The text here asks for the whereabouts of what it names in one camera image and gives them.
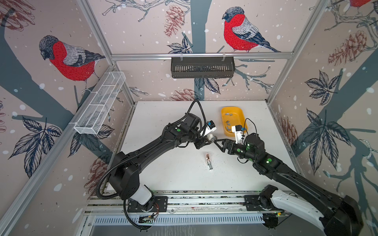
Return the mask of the beige olive mini stapler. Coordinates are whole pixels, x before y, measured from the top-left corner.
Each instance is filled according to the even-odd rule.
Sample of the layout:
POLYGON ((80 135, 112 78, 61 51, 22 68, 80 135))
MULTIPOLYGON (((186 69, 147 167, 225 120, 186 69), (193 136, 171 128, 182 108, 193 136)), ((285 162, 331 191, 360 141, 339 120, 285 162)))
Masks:
POLYGON ((213 134, 207 134, 206 135, 206 138, 209 142, 213 142, 215 140, 215 137, 213 134))

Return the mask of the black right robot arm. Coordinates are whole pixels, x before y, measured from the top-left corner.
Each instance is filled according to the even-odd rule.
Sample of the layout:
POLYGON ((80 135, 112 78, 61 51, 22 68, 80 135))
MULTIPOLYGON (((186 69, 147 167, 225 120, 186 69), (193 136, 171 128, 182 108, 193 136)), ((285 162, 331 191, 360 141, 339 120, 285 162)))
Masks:
POLYGON ((215 144, 222 152, 251 161, 260 175, 296 194, 293 197, 269 184, 260 192, 257 201, 263 209, 288 211, 318 227, 327 236, 358 236, 361 233, 364 223, 355 199, 333 194, 293 171, 265 151, 264 142, 258 134, 248 135, 245 143, 221 139, 215 144))

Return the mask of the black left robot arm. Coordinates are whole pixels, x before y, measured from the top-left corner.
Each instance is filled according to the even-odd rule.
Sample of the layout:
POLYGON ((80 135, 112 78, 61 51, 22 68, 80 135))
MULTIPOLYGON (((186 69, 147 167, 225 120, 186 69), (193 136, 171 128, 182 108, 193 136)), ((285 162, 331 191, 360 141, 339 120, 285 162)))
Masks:
POLYGON ((174 148, 186 148, 193 143, 196 149, 211 144, 208 138, 216 130, 213 121, 207 121, 199 100, 194 100, 185 115, 179 120, 167 124, 161 135, 144 147, 114 156, 113 164, 98 180, 95 195, 107 200, 120 197, 122 200, 134 200, 141 205, 152 201, 152 191, 140 184, 140 173, 158 157, 174 148))

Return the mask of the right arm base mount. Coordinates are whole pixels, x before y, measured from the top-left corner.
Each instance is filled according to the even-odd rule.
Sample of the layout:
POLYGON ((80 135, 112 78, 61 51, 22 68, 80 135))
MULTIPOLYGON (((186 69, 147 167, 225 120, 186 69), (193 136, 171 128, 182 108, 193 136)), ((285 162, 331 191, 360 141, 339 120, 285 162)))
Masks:
POLYGON ((267 185, 258 195, 245 195, 243 206, 247 211, 272 211, 273 213, 263 213, 263 226, 270 229, 276 229, 279 225, 279 217, 284 214, 283 209, 273 205, 271 198, 278 188, 273 185, 267 185))

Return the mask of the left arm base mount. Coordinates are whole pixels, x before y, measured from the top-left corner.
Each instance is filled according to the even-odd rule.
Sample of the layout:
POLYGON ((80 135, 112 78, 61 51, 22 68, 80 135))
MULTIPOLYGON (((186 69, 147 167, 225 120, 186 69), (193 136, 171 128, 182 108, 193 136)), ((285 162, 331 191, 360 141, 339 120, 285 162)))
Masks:
POLYGON ((124 200, 123 212, 128 222, 140 232, 148 231, 152 228, 153 224, 157 220, 160 210, 162 212, 167 211, 168 197, 152 195, 151 199, 146 204, 141 205, 136 200, 124 200), (142 213, 136 220, 133 220, 129 213, 142 213))

